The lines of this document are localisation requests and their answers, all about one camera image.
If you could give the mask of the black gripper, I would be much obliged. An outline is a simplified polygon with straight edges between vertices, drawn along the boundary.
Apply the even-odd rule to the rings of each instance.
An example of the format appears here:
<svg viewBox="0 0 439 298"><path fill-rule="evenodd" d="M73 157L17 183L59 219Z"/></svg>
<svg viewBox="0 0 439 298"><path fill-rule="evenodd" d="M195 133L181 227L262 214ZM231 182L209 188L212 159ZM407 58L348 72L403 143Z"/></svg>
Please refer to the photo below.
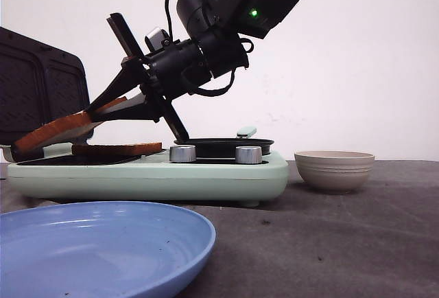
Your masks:
<svg viewBox="0 0 439 298"><path fill-rule="evenodd" d="M111 14L107 21L127 56L116 77L86 109L92 113L94 122L118 119L158 122L164 118L176 139L188 140L189 133L172 101L186 93L223 95L231 88L231 82L214 90L202 86L225 73L235 74L239 67L248 67L247 51L236 33L210 28L185 41L175 41L169 36L161 49L144 54L120 13ZM141 90L138 95L105 106L135 87Z"/></svg>

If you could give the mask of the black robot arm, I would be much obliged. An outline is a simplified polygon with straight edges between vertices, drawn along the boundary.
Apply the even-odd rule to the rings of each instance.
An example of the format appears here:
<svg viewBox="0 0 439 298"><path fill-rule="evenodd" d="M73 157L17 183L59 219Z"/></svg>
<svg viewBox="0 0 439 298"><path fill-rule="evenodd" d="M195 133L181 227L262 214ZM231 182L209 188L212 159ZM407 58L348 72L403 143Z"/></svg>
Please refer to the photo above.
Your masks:
<svg viewBox="0 0 439 298"><path fill-rule="evenodd" d="M184 94L216 97L226 88L204 85L225 73L248 67L245 44L265 38L299 0L178 0L176 9L189 38L171 30L145 37L144 54L120 13L108 18L126 52L121 71L86 109L93 122L116 119L164 119L178 141L189 134L172 101Z"/></svg>

